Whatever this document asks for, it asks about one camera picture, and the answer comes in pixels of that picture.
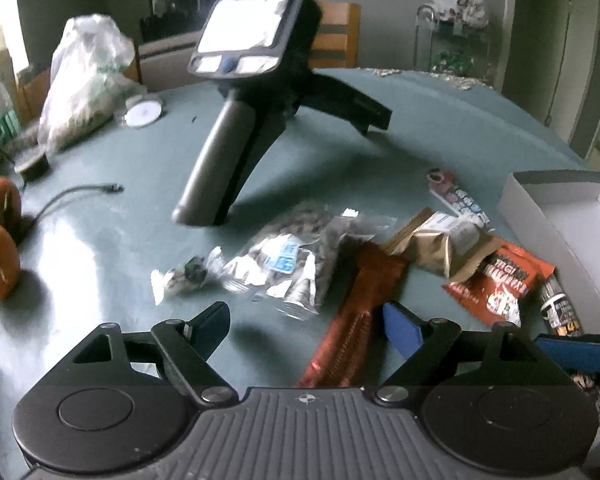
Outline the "red foil snack bar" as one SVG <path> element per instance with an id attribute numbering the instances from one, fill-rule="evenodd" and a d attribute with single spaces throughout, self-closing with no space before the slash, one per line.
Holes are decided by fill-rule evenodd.
<path id="1" fill-rule="evenodd" d="M 300 377 L 299 388 L 348 388 L 360 383 L 372 345 L 375 309 L 392 299 L 407 261 L 367 242 L 356 253 L 355 267 L 351 289 Z"/>

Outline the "patterned snack tube packet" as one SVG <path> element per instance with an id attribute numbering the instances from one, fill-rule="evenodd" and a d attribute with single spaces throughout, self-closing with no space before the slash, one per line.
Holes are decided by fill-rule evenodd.
<path id="1" fill-rule="evenodd" d="M 540 287 L 540 313 L 548 332 L 561 337 L 579 337 L 584 334 L 576 309 L 552 274 Z"/>

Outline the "orange red snack packet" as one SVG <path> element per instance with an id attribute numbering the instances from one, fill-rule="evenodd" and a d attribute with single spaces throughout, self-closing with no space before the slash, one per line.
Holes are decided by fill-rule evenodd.
<path id="1" fill-rule="evenodd" d="M 554 273 L 555 266 L 508 240 L 479 264 L 464 282 L 442 288 L 465 310 L 491 327 L 497 322 L 521 326 L 521 306 Z"/>

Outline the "white cardboard box tray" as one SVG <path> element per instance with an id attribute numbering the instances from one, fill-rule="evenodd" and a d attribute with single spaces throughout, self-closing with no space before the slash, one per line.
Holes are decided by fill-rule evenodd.
<path id="1" fill-rule="evenodd" d="M 556 266 L 584 330 L 599 332 L 600 172 L 515 172 L 498 211 L 524 248 Z"/>

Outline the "small clear candy wrapper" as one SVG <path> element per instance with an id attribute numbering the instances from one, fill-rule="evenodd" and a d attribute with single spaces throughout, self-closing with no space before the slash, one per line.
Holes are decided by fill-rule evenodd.
<path id="1" fill-rule="evenodd" d="M 218 282 L 223 274 L 225 260 L 220 246 L 206 256 L 193 256 L 176 268 L 161 272 L 152 270 L 149 281 L 156 306 L 175 296 L 182 296 Z"/>

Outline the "brown snack packet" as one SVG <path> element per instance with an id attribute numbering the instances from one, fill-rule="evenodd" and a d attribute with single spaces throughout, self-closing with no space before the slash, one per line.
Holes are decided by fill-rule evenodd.
<path id="1" fill-rule="evenodd" d="M 499 238 L 475 223 L 430 208 L 381 244 L 388 255 L 401 256 L 450 282 L 469 280 L 483 260 L 502 246 Z"/>

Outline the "clear bag of nuts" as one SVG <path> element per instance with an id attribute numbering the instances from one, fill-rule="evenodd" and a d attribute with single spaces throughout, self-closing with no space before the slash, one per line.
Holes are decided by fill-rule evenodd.
<path id="1" fill-rule="evenodd" d="M 393 217 L 307 200 L 268 222 L 224 263 L 221 283 L 306 321 L 320 313 L 340 250 L 371 242 L 395 223 Z"/>

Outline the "orange fruit far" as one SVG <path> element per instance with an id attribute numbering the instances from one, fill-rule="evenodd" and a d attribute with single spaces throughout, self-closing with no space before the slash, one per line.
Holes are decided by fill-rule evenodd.
<path id="1" fill-rule="evenodd" d="M 12 234 L 20 227 L 21 195 L 12 180 L 0 177 L 0 226 Z"/>

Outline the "white plastic bag on table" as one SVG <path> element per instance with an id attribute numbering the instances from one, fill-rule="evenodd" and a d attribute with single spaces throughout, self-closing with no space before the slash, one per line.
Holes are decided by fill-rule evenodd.
<path id="1" fill-rule="evenodd" d="M 146 89 L 125 76 L 132 40 L 108 15 L 70 18 L 50 66 L 50 90 L 38 122 L 38 143 L 57 153 L 106 124 L 132 96 Z"/>

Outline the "white plastic bag on rack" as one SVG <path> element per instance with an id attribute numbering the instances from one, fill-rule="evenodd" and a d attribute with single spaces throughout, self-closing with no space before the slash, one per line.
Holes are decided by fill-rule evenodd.
<path id="1" fill-rule="evenodd" d="M 489 25 L 484 0 L 431 0 L 440 21 L 460 23 L 476 29 Z"/>

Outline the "black tripod phone stand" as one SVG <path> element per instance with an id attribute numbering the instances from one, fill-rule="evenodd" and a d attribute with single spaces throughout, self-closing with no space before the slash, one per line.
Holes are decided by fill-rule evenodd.
<path id="1" fill-rule="evenodd" d="M 310 53 L 323 12 L 317 0 L 218 0 L 189 73 L 216 84 L 225 102 L 172 212 L 184 226 L 219 226 L 261 158 L 306 106 L 361 134 L 388 128 L 388 107 L 327 75 Z"/>

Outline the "wooden chair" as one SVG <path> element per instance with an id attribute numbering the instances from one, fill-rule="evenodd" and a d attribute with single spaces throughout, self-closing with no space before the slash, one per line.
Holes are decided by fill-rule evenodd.
<path id="1" fill-rule="evenodd" d="M 362 8 L 358 3 L 320 0 L 323 16 L 313 41 L 311 68 L 355 68 Z"/>

